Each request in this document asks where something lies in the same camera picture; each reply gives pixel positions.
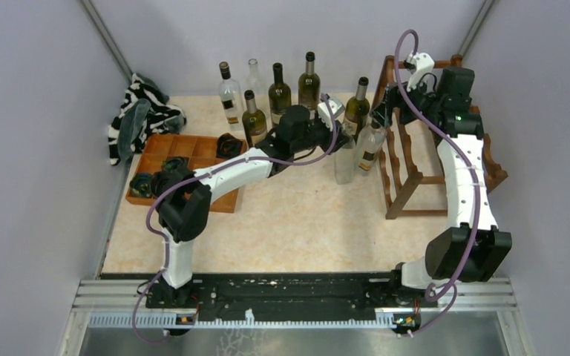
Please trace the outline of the olive wine bottle grey cap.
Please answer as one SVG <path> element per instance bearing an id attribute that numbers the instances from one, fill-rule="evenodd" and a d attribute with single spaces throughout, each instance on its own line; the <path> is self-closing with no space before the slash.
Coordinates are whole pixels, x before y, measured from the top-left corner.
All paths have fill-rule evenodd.
<path id="1" fill-rule="evenodd" d="M 370 111 L 370 103 L 366 97 L 368 84 L 369 79 L 366 76 L 359 78 L 356 93 L 347 101 L 342 119 L 344 133 L 353 139 L 357 139 Z"/>

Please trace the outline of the slim clear glass bottle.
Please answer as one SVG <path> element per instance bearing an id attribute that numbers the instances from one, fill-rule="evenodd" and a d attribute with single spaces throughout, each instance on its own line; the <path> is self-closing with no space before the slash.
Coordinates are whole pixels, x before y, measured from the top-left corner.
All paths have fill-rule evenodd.
<path id="1" fill-rule="evenodd" d="M 355 148 L 354 138 L 340 127 L 332 154 L 335 157 L 334 173 L 338 185 L 349 184 L 354 179 Z"/>

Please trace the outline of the dark green wine bottle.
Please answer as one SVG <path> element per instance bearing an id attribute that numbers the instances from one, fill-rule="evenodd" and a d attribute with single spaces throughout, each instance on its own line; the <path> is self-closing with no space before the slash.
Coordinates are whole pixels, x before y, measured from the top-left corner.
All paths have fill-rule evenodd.
<path id="1" fill-rule="evenodd" d="M 315 53 L 305 55 L 305 70 L 298 79 L 298 104 L 314 112 L 319 103 L 321 80 L 315 72 Z"/>

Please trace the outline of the dark wine bottle black cap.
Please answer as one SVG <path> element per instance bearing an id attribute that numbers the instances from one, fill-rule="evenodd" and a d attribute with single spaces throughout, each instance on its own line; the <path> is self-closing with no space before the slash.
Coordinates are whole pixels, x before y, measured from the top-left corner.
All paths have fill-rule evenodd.
<path id="1" fill-rule="evenodd" d="M 280 124 L 286 109 L 292 105 L 290 86 L 284 81 L 283 65 L 276 62 L 272 65 L 274 82 L 269 86 L 269 109 L 272 126 Z"/>

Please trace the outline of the green wine bottle silver neck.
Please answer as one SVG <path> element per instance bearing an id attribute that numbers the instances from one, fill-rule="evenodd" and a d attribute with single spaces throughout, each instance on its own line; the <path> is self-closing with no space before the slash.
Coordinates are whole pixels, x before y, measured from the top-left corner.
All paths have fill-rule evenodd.
<path id="1" fill-rule="evenodd" d="M 246 141 L 250 148 L 263 141 L 267 135 L 267 122 L 265 113 L 258 108 L 253 90 L 244 91 L 246 110 L 242 115 L 242 124 Z"/>

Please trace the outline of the clear square spirit bottle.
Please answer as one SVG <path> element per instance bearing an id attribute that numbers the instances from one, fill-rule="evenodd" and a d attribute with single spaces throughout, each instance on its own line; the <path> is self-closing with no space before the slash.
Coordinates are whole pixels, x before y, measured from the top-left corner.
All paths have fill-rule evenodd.
<path id="1" fill-rule="evenodd" d="M 242 131 L 242 115 L 244 112 L 241 89 L 238 80 L 233 79 L 228 62 L 219 63 L 222 82 L 218 94 L 223 106 L 226 121 L 232 131 Z"/>

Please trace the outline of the brown wooden wine rack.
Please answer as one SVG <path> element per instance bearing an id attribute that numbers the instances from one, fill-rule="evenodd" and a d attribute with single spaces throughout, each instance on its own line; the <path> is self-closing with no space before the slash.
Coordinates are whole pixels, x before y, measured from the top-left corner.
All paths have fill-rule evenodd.
<path id="1" fill-rule="evenodd" d="M 439 60 L 434 62 L 435 69 L 442 69 L 447 66 L 462 66 L 463 55 L 453 54 L 449 60 Z M 384 96 L 384 90 L 388 84 L 395 82 L 393 65 L 395 57 L 388 55 L 384 59 L 379 83 L 373 96 L 372 107 L 375 108 Z M 381 181 L 384 192 L 384 202 L 386 207 L 386 220 L 396 220 L 399 217 L 446 217 L 447 209 L 407 209 L 406 204 L 420 186 L 443 185 L 445 184 L 444 174 L 426 176 L 419 170 L 413 161 L 412 140 L 405 125 L 398 124 L 398 138 L 402 148 L 402 159 L 397 156 L 395 133 L 391 128 L 386 130 L 387 138 L 379 154 L 378 164 L 381 171 Z M 488 134 L 484 137 L 484 148 L 482 149 L 482 161 L 485 166 L 485 184 L 487 192 L 492 192 L 502 182 L 508 178 L 508 172 L 496 163 L 491 154 L 491 139 Z M 401 168 L 406 168 L 407 177 L 401 178 Z"/>

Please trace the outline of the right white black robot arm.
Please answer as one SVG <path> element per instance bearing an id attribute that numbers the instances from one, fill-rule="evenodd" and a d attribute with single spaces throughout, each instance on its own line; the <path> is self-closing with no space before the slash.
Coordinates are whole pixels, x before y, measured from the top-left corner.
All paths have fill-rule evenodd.
<path id="1" fill-rule="evenodd" d="M 448 221 L 423 257 L 399 266 L 399 278 L 388 286 L 398 306 L 408 305 L 418 289 L 490 280 L 512 247 L 511 234 L 499 228 L 488 201 L 485 131 L 470 97 L 474 71 L 447 66 L 429 89 L 431 70 L 406 68 L 410 78 L 387 87 L 373 119 L 391 123 L 397 113 L 401 124 L 420 121 L 432 131 L 445 175 Z"/>

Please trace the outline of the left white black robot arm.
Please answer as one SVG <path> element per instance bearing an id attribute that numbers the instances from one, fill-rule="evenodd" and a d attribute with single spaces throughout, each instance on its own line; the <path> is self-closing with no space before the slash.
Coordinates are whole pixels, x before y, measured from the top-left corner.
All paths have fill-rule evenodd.
<path id="1" fill-rule="evenodd" d="M 182 307 L 191 301 L 194 240 L 207 225 L 212 203 L 289 166 L 303 166 L 295 158 L 298 152 L 313 148 L 321 148 L 324 156 L 336 152 L 346 138 L 338 122 L 344 110 L 337 99 L 324 99 L 310 122 L 305 107 L 292 106 L 273 135 L 245 153 L 207 168 L 179 167 L 171 173 L 145 218 L 147 229 L 163 238 L 163 265 L 157 278 L 166 283 L 163 296 L 168 302 Z"/>

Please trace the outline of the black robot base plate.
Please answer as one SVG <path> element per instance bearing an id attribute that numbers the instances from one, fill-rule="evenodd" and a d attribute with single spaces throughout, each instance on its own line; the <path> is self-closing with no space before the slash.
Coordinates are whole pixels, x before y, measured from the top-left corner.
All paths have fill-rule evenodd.
<path id="1" fill-rule="evenodd" d="M 397 271 L 194 274 L 173 289 L 159 280 L 149 309 L 194 309 L 204 322 L 238 321 L 251 310 L 260 322 L 372 320 L 378 308 L 432 307 L 425 293 L 401 285 Z"/>

